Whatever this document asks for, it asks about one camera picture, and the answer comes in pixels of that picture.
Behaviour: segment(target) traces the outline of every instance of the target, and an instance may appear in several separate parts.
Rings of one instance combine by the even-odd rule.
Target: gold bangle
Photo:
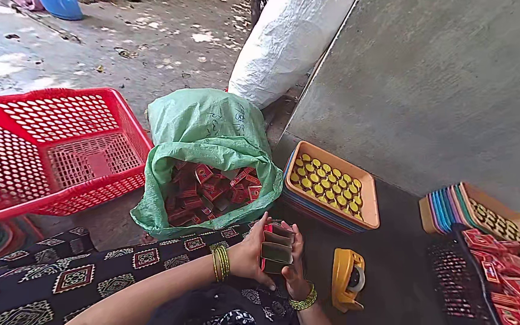
[[[222,268],[222,281],[224,281],[230,274],[230,262],[225,247],[219,246],[217,252],[220,257],[220,266]]]
[[[220,282],[220,278],[218,277],[218,269],[216,268],[216,252],[212,251],[212,261],[214,262],[214,274],[216,274],[216,282]]]
[[[314,305],[316,302],[316,299],[318,298],[318,293],[316,292],[316,288],[314,287],[313,283],[310,283],[311,289],[310,293],[308,294],[308,297],[302,301],[297,301],[293,299],[289,299],[290,306],[292,306],[297,311],[303,311],[304,309],[309,308],[310,306]]]
[[[221,275],[218,276],[218,270],[215,264],[215,255],[218,254],[218,263],[220,264]],[[214,272],[216,274],[216,280],[218,282],[224,281],[227,276],[230,274],[230,261],[228,260],[228,254],[226,252],[226,248],[223,246],[215,247],[212,251],[212,256],[214,258]]]

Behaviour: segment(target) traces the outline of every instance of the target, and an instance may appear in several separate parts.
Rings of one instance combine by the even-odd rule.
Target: woman's right hand
[[[296,224],[293,224],[291,227],[285,221],[282,221],[282,227],[294,232],[292,266],[284,267],[282,269],[282,275],[286,279],[286,288],[288,289],[290,297],[294,300],[301,301],[308,297],[311,290],[310,284],[304,279],[304,267],[302,265],[304,241]]]

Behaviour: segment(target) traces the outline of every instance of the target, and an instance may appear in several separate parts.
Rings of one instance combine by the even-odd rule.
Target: black patterned dress
[[[105,252],[95,251],[82,227],[48,238],[0,259],[0,325],[65,324],[131,284],[209,255],[213,245],[239,243],[252,225]],[[230,277],[164,304],[151,323],[298,324],[282,278],[275,280],[271,292],[254,280]]]

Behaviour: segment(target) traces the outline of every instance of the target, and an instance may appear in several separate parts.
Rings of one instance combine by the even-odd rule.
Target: gray wall
[[[520,211],[520,0],[361,0],[290,137],[418,196],[468,181]]]

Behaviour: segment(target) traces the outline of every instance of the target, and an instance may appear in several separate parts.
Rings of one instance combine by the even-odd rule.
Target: blue container
[[[82,20],[83,13],[77,0],[41,0],[43,7],[57,18]]]

